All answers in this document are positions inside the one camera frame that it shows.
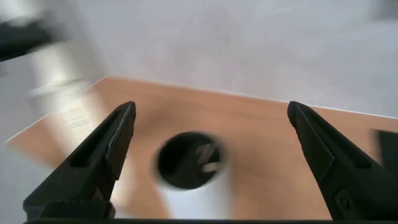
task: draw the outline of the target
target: white wall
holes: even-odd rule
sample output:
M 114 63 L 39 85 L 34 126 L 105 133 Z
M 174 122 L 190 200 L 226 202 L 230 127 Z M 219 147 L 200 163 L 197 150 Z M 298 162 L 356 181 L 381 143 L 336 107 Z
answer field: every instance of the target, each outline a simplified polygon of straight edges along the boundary
M 34 3 L 33 0 L 0 0 L 0 17 L 11 19 L 25 15 L 21 13 L 23 9 L 18 7 L 20 2 Z M 69 37 L 68 50 L 88 83 L 92 84 L 104 77 L 105 73 L 96 61 L 96 54 L 72 2 L 51 0 L 44 5 L 28 6 L 32 6 L 31 10 L 27 9 L 32 13 L 41 9 L 49 10 L 64 25 Z M 29 91 L 38 87 L 38 71 L 32 66 L 31 59 L 26 55 L 0 62 L 0 223 L 25 222 L 23 200 L 52 171 L 52 168 L 3 144 L 48 112 L 40 107 L 40 99 L 29 96 Z
M 398 117 L 397 1 L 77 2 L 113 75 Z

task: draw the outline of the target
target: black cup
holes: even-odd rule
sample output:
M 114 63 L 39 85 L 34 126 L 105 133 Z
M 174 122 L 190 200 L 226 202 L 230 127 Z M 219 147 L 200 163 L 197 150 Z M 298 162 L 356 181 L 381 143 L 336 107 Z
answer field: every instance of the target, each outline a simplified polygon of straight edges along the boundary
M 155 169 L 166 183 L 179 189 L 196 189 L 219 172 L 225 162 L 217 138 L 201 132 L 186 132 L 170 138 L 161 148 Z

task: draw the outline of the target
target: wooden table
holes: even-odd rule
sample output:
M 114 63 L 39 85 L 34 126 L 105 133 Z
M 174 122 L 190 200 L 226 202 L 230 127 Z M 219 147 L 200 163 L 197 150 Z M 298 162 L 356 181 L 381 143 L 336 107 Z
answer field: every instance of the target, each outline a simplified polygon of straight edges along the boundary
M 134 164 L 125 209 L 141 218 L 166 218 L 151 174 L 152 156 L 171 136 L 203 130 L 221 136 L 233 168 L 233 213 L 238 219 L 330 219 L 320 190 L 287 117 L 287 103 L 175 86 L 105 78 L 97 92 L 105 110 L 137 105 L 127 159 Z M 315 108 L 362 150 L 379 161 L 372 129 L 398 131 L 398 119 Z M 56 167 L 64 159 L 44 118 L 11 144 Z

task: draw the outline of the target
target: black object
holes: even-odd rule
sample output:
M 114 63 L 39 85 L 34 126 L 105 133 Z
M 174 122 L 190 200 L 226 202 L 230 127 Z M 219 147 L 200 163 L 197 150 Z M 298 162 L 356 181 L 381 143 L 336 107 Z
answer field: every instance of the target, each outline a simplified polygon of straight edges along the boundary
M 333 220 L 398 220 L 398 182 L 311 108 L 290 102 L 289 120 Z
M 222 164 L 224 158 L 221 157 L 221 150 L 221 144 L 205 133 L 178 134 L 160 149 L 155 167 L 156 173 L 174 187 L 198 188 L 216 173 L 216 171 L 203 172 L 203 166 L 211 162 Z
M 376 130 L 382 164 L 385 170 L 398 177 L 398 133 Z
M 55 28 L 45 25 L 49 19 L 37 19 L 25 26 L 0 23 L 0 62 L 28 54 L 31 50 L 59 40 Z
M 311 108 L 290 102 L 288 116 L 333 221 L 397 223 L 398 184 Z M 25 200 L 28 223 L 330 223 L 331 221 L 107 220 L 132 136 L 134 103 L 117 108 Z
M 115 210 L 109 200 L 121 173 L 135 118 L 133 102 L 118 106 L 24 200 L 27 219 L 113 217 Z

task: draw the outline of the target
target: white surface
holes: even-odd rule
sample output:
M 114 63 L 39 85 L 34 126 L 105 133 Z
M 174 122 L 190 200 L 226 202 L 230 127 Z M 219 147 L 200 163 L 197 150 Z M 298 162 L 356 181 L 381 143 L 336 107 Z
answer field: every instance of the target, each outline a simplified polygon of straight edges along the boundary
M 398 117 L 398 1 L 76 1 L 109 74 Z
M 171 186 L 156 176 L 157 188 L 172 218 L 230 219 L 231 168 L 227 161 L 205 185 L 184 190 Z

